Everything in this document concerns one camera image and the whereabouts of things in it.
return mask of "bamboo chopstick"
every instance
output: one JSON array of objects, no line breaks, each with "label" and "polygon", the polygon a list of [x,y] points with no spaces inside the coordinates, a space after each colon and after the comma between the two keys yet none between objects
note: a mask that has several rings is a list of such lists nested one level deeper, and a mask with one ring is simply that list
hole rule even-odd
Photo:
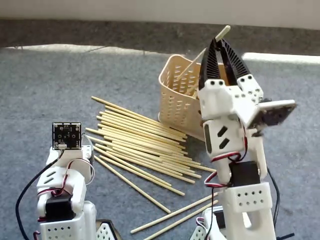
[{"label": "bamboo chopstick", "polygon": [[172,145],[170,143],[165,143],[163,141],[154,140],[154,139],[151,139],[149,137],[137,135],[135,133],[128,132],[128,131],[125,131],[125,130],[122,130],[122,129],[119,129],[119,128],[115,128],[115,127],[111,127],[111,126],[105,126],[105,125],[102,125],[100,123],[98,123],[98,127],[100,127],[105,132],[113,132],[115,134],[119,134],[119,135],[122,135],[122,136],[125,136],[125,137],[132,137],[132,138],[135,138],[135,139],[138,139],[138,140],[142,139],[142,140],[147,141],[147,142],[153,142],[153,143],[158,144],[158,145],[164,145],[167,148],[186,149],[185,146],[176,145],[176,144]]},{"label": "bamboo chopstick", "polygon": [[121,180],[123,180],[125,183],[127,183],[129,186],[131,186],[133,189],[135,189],[138,193],[140,193],[142,196],[144,196],[145,198],[147,198],[149,201],[151,201],[153,204],[157,205],[160,209],[162,209],[163,211],[165,211],[166,213],[171,213],[171,211],[166,208],[164,205],[162,205],[160,202],[158,202],[157,200],[155,200],[153,197],[151,197],[149,194],[147,194],[146,192],[144,192],[143,190],[141,190],[141,188],[139,188],[137,185],[133,184],[131,181],[129,181],[127,178],[125,178],[123,175],[121,175],[119,172],[117,172],[116,170],[114,170],[111,166],[109,166],[108,164],[106,164],[104,161],[102,161],[101,159],[99,159],[97,156],[94,156],[94,159],[100,163],[102,166],[104,166],[105,168],[107,168],[110,172],[112,172],[114,175],[118,176]]},{"label": "bamboo chopstick", "polygon": [[174,141],[172,139],[168,139],[168,138],[165,138],[163,136],[159,136],[159,135],[153,134],[151,132],[147,132],[147,131],[143,131],[143,130],[140,130],[140,129],[136,129],[134,127],[127,126],[125,124],[118,123],[116,121],[112,121],[112,120],[109,120],[109,119],[105,119],[104,118],[103,120],[101,120],[101,124],[104,125],[104,126],[110,126],[110,127],[114,127],[114,128],[117,128],[117,129],[125,130],[127,132],[134,133],[134,134],[137,134],[137,135],[140,135],[140,136],[144,136],[144,137],[147,137],[147,138],[150,138],[150,139],[158,140],[160,142],[169,143],[169,144],[174,145],[174,146],[180,145],[178,141]]},{"label": "bamboo chopstick", "polygon": [[142,178],[144,178],[144,179],[147,179],[147,180],[149,180],[150,182],[153,182],[154,184],[157,184],[157,185],[159,185],[159,186],[161,186],[161,187],[163,187],[163,188],[165,188],[165,189],[168,189],[168,190],[174,192],[175,194],[179,194],[179,195],[181,195],[181,196],[184,196],[184,195],[185,195],[185,193],[182,192],[182,191],[179,191],[179,190],[177,190],[177,189],[175,189],[175,188],[173,188],[173,187],[171,187],[171,186],[168,186],[168,185],[163,184],[163,183],[161,183],[161,182],[159,182],[159,181],[156,181],[156,180],[154,180],[154,179],[151,178],[151,177],[148,177],[148,176],[146,176],[146,175],[144,175],[144,174],[142,174],[142,173],[140,173],[140,172],[138,172],[138,171],[136,171],[136,170],[131,169],[130,167],[127,167],[127,166],[125,166],[125,165],[122,165],[121,163],[118,163],[118,162],[116,162],[116,161],[113,161],[113,160],[111,160],[111,159],[109,159],[109,158],[107,158],[107,157],[105,157],[105,156],[100,155],[100,158],[102,158],[103,160],[105,160],[105,161],[107,161],[107,162],[109,162],[109,163],[111,163],[111,164],[113,164],[113,165],[118,166],[119,168],[125,169],[125,170],[127,170],[128,172],[131,172],[131,173],[133,173],[133,174],[135,174],[135,175],[138,175],[139,177],[142,177]]},{"label": "bamboo chopstick", "polygon": [[176,222],[174,222],[174,223],[170,224],[169,226],[166,226],[165,228],[161,229],[160,231],[157,231],[156,233],[152,234],[151,236],[148,236],[148,237],[147,237],[147,238],[145,238],[144,240],[151,240],[151,239],[154,239],[155,237],[157,237],[157,236],[159,236],[159,235],[161,235],[161,234],[165,233],[166,231],[168,231],[168,230],[170,230],[170,229],[172,229],[172,228],[174,228],[174,227],[178,226],[179,224],[181,224],[181,223],[183,223],[183,222],[187,221],[188,219],[190,219],[190,218],[194,217],[195,215],[197,215],[197,214],[201,213],[202,211],[206,210],[206,209],[207,209],[207,208],[209,208],[209,207],[211,207],[211,203],[209,203],[209,204],[207,204],[207,205],[205,205],[205,206],[201,207],[200,209],[198,209],[198,210],[194,211],[193,213],[190,213],[189,215],[187,215],[187,216],[185,216],[185,217],[181,218],[180,220],[178,220],[178,221],[176,221]]},{"label": "bamboo chopstick", "polygon": [[186,134],[181,132],[181,131],[177,131],[177,130],[172,129],[172,128],[168,129],[168,128],[164,128],[164,127],[161,127],[161,126],[152,125],[152,124],[150,124],[148,122],[141,121],[141,120],[135,119],[133,117],[128,117],[126,115],[123,115],[123,114],[120,114],[120,113],[117,113],[117,112],[114,112],[114,111],[105,110],[105,111],[100,111],[99,114],[101,114],[101,115],[110,115],[111,114],[111,115],[114,115],[114,116],[117,116],[117,117],[120,117],[120,118],[123,118],[123,119],[126,119],[126,120],[130,120],[130,121],[135,122],[137,124],[143,124],[145,127],[148,127],[148,128],[166,131],[168,133],[171,133],[173,135],[176,135],[176,136],[179,136],[179,137],[182,137],[182,138],[186,137]]},{"label": "bamboo chopstick", "polygon": [[202,204],[203,202],[208,201],[211,198],[212,198],[212,195],[210,194],[209,196],[206,196],[206,197],[204,197],[204,198],[202,198],[202,199],[200,199],[200,200],[198,200],[198,201],[196,201],[194,203],[191,203],[191,204],[189,204],[189,205],[187,205],[187,206],[185,206],[185,207],[183,207],[183,208],[181,208],[181,209],[179,209],[177,211],[174,211],[174,212],[172,212],[172,213],[170,213],[168,215],[165,215],[163,217],[160,217],[160,218],[158,218],[158,219],[156,219],[156,220],[154,220],[152,222],[149,222],[149,223],[144,224],[144,225],[142,225],[140,227],[137,227],[137,228],[131,230],[130,233],[134,234],[134,233],[137,233],[137,232],[139,232],[141,230],[144,230],[146,228],[152,227],[152,226],[154,226],[154,225],[156,225],[158,223],[163,222],[164,220],[167,220],[167,219],[169,219],[169,218],[171,218],[173,216],[176,216],[176,215],[178,215],[180,213],[183,213],[184,211],[189,210],[189,209],[191,209],[191,208],[193,208],[193,207],[195,207],[195,206],[197,206],[199,204]]},{"label": "bamboo chopstick", "polygon": [[169,187],[172,186],[170,183],[162,180],[161,178],[158,178],[158,177],[156,177],[156,176],[154,176],[154,175],[152,175],[152,174],[150,174],[150,173],[148,173],[148,172],[146,172],[146,171],[143,171],[143,170],[141,170],[140,168],[138,168],[138,167],[136,167],[136,166],[133,166],[132,164],[127,163],[126,161],[123,161],[123,160],[117,158],[116,156],[113,156],[112,154],[110,154],[110,153],[108,153],[108,152],[106,152],[106,151],[101,150],[100,148],[98,148],[98,147],[96,147],[96,146],[94,146],[93,148],[94,148],[94,150],[96,150],[97,152],[99,152],[99,153],[101,153],[101,154],[104,154],[104,155],[106,155],[107,157],[112,158],[113,160],[119,162],[120,164],[125,165],[125,166],[127,166],[128,168],[131,168],[131,169],[133,169],[133,170],[136,170],[137,172],[139,172],[139,173],[141,173],[141,174],[143,174],[143,175],[146,175],[147,177],[152,178],[152,179],[154,179],[155,181],[158,181],[158,182],[160,182],[160,183],[163,183],[163,184],[165,184],[165,185],[168,185]]}]

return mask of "circuit board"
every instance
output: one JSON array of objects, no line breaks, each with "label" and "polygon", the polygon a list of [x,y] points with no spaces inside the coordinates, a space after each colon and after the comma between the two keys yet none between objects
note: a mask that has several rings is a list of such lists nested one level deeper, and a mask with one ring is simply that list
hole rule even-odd
[{"label": "circuit board", "polygon": [[81,123],[53,122],[52,148],[54,150],[81,149]]}]

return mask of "gray carpet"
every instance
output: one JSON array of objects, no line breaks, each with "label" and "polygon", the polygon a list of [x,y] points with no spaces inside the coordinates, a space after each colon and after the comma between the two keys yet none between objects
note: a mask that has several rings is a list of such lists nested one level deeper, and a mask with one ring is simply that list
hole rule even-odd
[{"label": "gray carpet", "polygon": [[[1,239],[22,239],[15,202],[25,184],[45,164],[52,122],[81,121],[84,127],[95,128],[96,115],[104,106],[91,100],[91,95],[156,119],[160,96],[157,78],[169,55],[195,56],[220,28],[161,23],[0,21],[2,47],[90,45],[0,49]],[[235,27],[228,37],[242,53],[316,56],[320,47],[313,39],[319,36],[318,31]],[[247,64],[266,97],[295,99],[299,104],[282,126],[265,131],[267,163],[281,191],[277,235],[295,232],[295,240],[318,239],[320,66],[261,60],[248,60]],[[203,143],[189,138],[187,148],[195,160],[210,166]],[[124,240],[141,240],[193,211],[131,235],[130,230],[162,217],[164,212],[99,164],[95,168],[96,178],[88,187],[87,199],[95,203],[97,217],[111,219]],[[191,185],[150,171],[186,193],[181,197],[114,168],[172,211],[210,194],[202,180]],[[30,239],[38,229],[35,193],[33,186],[20,207]],[[187,240],[195,226],[193,218],[158,239]]]}]

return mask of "red wire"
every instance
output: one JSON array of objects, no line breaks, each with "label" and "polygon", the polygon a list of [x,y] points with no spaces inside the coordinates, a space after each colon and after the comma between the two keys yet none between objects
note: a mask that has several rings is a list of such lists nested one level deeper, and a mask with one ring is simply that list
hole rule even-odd
[{"label": "red wire", "polygon": [[224,188],[227,186],[227,184],[221,184],[221,183],[213,183],[210,182],[211,179],[213,179],[215,176],[217,176],[218,172],[215,171],[211,173],[205,180],[204,180],[204,185],[208,188]]},{"label": "red wire", "polygon": [[34,232],[33,232],[33,239],[34,239],[34,240],[38,240],[38,236],[37,236],[37,235],[40,235],[40,232],[34,231]]},{"label": "red wire", "polygon": [[[211,163],[213,162],[216,162],[216,161],[219,161],[221,159],[225,159],[225,158],[228,158],[230,161],[232,162],[240,162],[242,161],[245,156],[247,155],[247,152],[248,152],[248,139],[247,139],[247,136],[246,136],[246,129],[243,127],[243,133],[244,133],[244,137],[243,137],[243,143],[244,143],[244,154],[241,155],[240,152],[238,151],[233,151],[233,152],[228,152],[226,154],[221,154],[219,156],[216,156],[214,157],[212,160],[211,160]],[[209,188],[224,188],[227,186],[227,184],[222,184],[222,183],[212,183],[210,182],[210,180],[212,180],[215,176],[217,176],[218,172],[215,171],[213,173],[211,173],[205,180],[204,180],[204,185],[206,187],[209,187]]]},{"label": "red wire", "polygon": [[248,151],[248,139],[247,139],[247,136],[246,136],[246,129],[244,127],[243,127],[243,133],[244,133],[244,137],[243,137],[244,154],[243,154],[243,156],[238,151],[232,151],[232,152],[228,152],[226,154],[222,154],[222,155],[214,157],[211,160],[211,163],[219,161],[221,159],[225,159],[225,158],[228,158],[232,162],[240,162],[240,161],[242,161],[245,158],[245,156],[247,155],[247,151]]}]

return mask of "white wire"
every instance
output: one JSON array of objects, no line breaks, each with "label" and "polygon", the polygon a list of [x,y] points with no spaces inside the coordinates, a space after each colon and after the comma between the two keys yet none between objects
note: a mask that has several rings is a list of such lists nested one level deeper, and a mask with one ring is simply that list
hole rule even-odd
[{"label": "white wire", "polygon": [[68,169],[70,168],[71,164],[76,160],[79,160],[79,161],[82,161],[82,162],[88,164],[90,166],[90,168],[92,169],[91,179],[88,183],[85,184],[86,186],[88,186],[89,184],[91,184],[93,182],[93,180],[95,179],[95,176],[96,176],[96,170],[95,170],[94,166],[88,160],[85,160],[82,158],[75,158],[75,159],[71,160],[67,165],[65,175],[67,175]]},{"label": "white wire", "polygon": [[198,226],[202,227],[202,228],[205,230],[205,232],[207,233],[207,232],[208,232],[208,229],[205,227],[205,225],[203,225],[202,223],[199,222],[199,221],[203,222],[204,220],[205,220],[205,219],[204,219],[203,217],[197,217],[197,218],[195,219],[195,222],[196,222],[196,224],[197,224]]}]

